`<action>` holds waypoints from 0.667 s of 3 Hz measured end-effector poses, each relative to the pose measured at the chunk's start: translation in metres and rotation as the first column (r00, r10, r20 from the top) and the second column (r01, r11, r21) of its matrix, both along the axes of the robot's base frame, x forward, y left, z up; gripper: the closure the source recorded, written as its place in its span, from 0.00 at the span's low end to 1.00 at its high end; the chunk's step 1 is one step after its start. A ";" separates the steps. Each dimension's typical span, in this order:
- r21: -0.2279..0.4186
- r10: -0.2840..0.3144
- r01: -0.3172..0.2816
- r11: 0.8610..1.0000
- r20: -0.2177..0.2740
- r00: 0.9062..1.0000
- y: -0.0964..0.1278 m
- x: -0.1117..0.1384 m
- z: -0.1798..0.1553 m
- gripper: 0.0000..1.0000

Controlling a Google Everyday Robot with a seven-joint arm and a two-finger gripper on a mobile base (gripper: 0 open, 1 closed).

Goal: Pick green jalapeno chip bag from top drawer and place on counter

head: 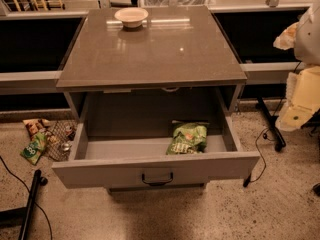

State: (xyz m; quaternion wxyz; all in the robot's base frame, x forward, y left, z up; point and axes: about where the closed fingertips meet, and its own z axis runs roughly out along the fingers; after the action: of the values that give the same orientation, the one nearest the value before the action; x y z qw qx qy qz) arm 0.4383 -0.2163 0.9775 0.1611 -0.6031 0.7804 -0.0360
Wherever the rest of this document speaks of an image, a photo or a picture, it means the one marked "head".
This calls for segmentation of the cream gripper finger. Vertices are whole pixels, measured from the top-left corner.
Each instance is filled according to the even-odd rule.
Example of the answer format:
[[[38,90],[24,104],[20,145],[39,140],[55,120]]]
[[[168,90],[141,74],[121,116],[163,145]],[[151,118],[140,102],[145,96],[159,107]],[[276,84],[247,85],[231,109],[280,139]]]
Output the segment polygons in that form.
[[[298,74],[290,72],[286,102],[279,112],[276,127],[283,131],[300,129],[319,109],[320,67],[309,67]]]
[[[298,23],[288,26],[273,42],[273,46],[280,50],[288,50],[295,46]]]

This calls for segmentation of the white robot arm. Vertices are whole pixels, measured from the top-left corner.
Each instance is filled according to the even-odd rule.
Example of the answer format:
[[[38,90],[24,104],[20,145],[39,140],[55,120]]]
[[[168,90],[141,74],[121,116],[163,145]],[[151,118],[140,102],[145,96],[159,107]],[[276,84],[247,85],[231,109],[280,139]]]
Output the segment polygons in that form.
[[[294,49],[294,56],[305,64],[299,73],[289,73],[286,102],[279,112],[276,127],[294,131],[307,123],[320,109],[320,2],[314,2],[274,41],[281,50]]]

